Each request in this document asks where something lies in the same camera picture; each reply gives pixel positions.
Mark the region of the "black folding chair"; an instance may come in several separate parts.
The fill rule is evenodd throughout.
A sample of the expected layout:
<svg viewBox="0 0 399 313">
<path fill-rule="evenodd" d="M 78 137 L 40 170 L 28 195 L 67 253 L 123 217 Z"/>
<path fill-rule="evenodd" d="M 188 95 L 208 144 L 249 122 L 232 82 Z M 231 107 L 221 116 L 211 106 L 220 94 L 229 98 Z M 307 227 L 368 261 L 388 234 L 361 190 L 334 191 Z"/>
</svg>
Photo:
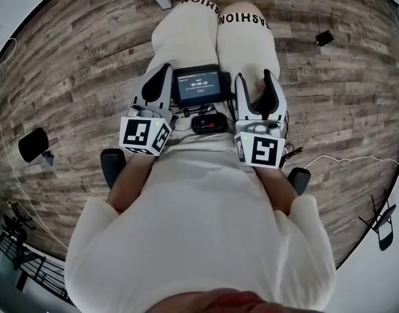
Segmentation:
<svg viewBox="0 0 399 313">
<path fill-rule="evenodd" d="M 396 205 L 391 205 L 389 203 L 389 195 L 386 189 L 384 190 L 384 194 L 386 201 L 381 210 L 377 209 L 377 203 L 374 201 L 374 197 L 371 196 L 372 210 L 374 213 L 372 218 L 364 220 L 359 216 L 359 220 L 365 224 L 369 230 L 376 233 L 378 246 L 382 252 L 386 251 L 392 245 L 394 239 L 392 215 L 396 210 Z"/>
</svg>

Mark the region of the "black recorder with red button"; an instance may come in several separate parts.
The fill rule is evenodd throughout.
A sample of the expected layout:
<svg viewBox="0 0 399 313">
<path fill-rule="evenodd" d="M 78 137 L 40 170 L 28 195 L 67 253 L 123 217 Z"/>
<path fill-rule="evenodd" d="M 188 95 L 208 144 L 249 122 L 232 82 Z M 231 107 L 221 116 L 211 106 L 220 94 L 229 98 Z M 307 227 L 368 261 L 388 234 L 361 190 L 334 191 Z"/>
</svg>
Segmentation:
<svg viewBox="0 0 399 313">
<path fill-rule="evenodd" d="M 196 134 L 225 132 L 228 129 L 228 122 L 223 113 L 199 115 L 192 119 L 191 128 Z"/>
</svg>

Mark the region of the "small black box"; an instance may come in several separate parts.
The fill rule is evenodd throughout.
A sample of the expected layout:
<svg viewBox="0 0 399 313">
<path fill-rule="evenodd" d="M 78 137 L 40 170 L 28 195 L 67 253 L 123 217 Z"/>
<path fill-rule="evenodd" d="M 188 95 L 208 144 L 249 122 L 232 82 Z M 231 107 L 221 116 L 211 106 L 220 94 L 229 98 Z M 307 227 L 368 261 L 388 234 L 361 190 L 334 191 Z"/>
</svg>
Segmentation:
<svg viewBox="0 0 399 313">
<path fill-rule="evenodd" d="M 330 30 L 324 31 L 316 35 L 315 45 L 318 47 L 326 46 L 334 40 L 333 34 Z"/>
</svg>

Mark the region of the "beige t-shirt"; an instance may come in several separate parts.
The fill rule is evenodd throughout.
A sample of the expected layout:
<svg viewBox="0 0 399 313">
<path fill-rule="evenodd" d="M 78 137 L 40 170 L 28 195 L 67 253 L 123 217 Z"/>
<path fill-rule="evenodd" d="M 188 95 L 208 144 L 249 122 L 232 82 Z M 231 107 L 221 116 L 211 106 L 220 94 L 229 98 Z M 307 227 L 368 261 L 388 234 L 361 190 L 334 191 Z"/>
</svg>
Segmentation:
<svg viewBox="0 0 399 313">
<path fill-rule="evenodd" d="M 185 137 L 156 158 L 118 213 L 89 198 L 70 240 L 65 284 L 81 313 L 146 313 L 173 295 L 252 291 L 284 313 L 316 313 L 336 280 L 315 197 L 274 211 L 229 134 Z"/>
</svg>

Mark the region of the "small black monitor screen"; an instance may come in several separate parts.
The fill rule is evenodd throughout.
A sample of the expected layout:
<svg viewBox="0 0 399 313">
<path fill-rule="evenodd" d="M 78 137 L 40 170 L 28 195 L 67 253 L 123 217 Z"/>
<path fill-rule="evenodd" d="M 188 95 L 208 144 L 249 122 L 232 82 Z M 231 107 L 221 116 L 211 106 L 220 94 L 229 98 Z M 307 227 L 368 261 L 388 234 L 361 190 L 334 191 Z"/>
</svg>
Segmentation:
<svg viewBox="0 0 399 313">
<path fill-rule="evenodd" d="M 230 86 L 220 66 L 215 64 L 175 69 L 171 94 L 180 109 L 225 102 L 231 98 Z"/>
</svg>

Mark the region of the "person's right forearm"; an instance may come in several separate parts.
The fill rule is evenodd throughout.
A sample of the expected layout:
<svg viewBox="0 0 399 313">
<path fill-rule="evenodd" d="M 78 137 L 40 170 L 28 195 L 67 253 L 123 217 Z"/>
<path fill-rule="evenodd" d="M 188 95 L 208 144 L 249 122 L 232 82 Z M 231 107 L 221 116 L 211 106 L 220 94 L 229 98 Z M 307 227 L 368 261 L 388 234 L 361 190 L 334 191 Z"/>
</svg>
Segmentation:
<svg viewBox="0 0 399 313">
<path fill-rule="evenodd" d="M 274 211 L 290 214 L 297 192 L 281 169 L 254 168 L 269 197 Z"/>
</svg>

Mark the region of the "black metal rack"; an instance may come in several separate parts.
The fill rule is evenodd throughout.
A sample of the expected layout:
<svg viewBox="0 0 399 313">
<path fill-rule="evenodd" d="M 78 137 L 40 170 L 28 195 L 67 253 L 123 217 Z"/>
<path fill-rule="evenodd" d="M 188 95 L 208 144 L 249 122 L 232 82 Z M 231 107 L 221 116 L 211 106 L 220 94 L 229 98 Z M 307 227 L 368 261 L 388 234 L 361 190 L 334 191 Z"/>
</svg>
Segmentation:
<svg viewBox="0 0 399 313">
<path fill-rule="evenodd" d="M 21 271 L 52 295 L 71 303 L 64 278 L 63 260 L 44 253 L 27 244 L 30 233 L 36 230 L 32 225 L 33 217 L 21 212 L 18 202 L 9 203 L 13 216 L 3 215 L 0 234 L 0 252 L 8 258 L 12 268 Z"/>
</svg>

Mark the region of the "black round bin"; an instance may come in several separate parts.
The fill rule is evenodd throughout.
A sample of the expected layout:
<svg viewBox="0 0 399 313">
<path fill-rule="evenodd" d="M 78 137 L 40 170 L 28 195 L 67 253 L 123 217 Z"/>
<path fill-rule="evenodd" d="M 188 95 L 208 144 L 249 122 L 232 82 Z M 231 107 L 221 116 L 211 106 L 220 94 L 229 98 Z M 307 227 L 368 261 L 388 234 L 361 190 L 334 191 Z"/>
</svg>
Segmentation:
<svg viewBox="0 0 399 313">
<path fill-rule="evenodd" d="M 18 141 L 18 148 L 22 158 L 30 163 L 48 150 L 48 136 L 42 128 L 36 128 Z"/>
</svg>

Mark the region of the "person's right leg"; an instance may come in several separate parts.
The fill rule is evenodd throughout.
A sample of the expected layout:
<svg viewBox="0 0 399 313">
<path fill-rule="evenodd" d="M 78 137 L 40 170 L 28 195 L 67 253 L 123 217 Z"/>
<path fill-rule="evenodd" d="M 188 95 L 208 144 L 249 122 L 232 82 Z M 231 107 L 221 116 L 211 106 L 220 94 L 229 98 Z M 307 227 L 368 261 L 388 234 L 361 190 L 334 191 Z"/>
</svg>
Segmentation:
<svg viewBox="0 0 399 313">
<path fill-rule="evenodd" d="M 239 1 L 236 3 L 232 3 L 224 7 L 220 14 L 229 14 L 229 13 L 236 13 L 236 12 L 245 12 L 251 14 L 259 14 L 259 9 L 252 3 L 247 1 Z"/>
</svg>

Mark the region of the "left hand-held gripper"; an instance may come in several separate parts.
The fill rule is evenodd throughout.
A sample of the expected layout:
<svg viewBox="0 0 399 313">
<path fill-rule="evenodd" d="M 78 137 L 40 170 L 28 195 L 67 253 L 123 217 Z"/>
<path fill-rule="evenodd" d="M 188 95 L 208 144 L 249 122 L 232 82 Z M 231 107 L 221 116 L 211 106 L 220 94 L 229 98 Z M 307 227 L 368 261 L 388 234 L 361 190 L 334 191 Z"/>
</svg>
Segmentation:
<svg viewBox="0 0 399 313">
<path fill-rule="evenodd" d="M 133 105 L 121 118 L 120 147 L 133 154 L 161 154 L 173 131 L 173 112 L 169 108 L 172 83 L 173 67 L 169 63 L 143 76 L 134 88 Z"/>
</svg>

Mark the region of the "person's left forearm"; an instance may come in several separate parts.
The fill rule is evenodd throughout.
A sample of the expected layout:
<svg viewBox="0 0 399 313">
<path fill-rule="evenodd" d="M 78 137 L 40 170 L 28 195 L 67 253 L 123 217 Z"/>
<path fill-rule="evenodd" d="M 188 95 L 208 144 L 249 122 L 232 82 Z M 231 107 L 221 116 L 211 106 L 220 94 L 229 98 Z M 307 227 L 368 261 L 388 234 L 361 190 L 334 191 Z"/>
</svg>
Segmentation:
<svg viewBox="0 0 399 313">
<path fill-rule="evenodd" d="M 140 196 L 155 160 L 155 156 L 132 155 L 114 182 L 106 203 L 118 213 L 125 212 Z"/>
</svg>

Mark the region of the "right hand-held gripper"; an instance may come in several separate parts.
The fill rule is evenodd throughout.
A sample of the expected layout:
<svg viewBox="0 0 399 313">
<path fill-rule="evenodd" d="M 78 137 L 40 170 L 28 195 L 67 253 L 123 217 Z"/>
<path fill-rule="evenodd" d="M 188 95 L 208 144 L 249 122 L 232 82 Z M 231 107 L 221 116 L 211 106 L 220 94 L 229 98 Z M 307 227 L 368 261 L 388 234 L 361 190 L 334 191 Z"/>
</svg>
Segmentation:
<svg viewBox="0 0 399 313">
<path fill-rule="evenodd" d="M 239 161 L 247 166 L 277 169 L 284 152 L 286 139 L 286 98 L 274 74 L 263 71 L 264 89 L 256 104 L 251 105 L 248 88 L 241 73 L 235 78 L 238 121 L 234 136 Z M 277 121 L 257 121 L 272 119 Z"/>
</svg>

